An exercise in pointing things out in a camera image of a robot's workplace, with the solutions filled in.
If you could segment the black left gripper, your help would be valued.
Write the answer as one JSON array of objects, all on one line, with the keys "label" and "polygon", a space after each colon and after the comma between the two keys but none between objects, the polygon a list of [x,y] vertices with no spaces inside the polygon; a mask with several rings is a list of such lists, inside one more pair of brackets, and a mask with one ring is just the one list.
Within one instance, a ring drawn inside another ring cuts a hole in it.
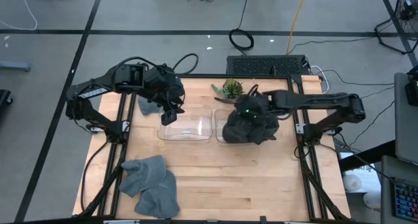
[{"label": "black left gripper", "polygon": [[162,125],[170,125],[177,120],[177,114],[185,112],[182,109],[184,101],[181,99],[184,94],[180,78],[167,65],[152,67],[144,73],[143,97],[167,110],[161,115]]}]

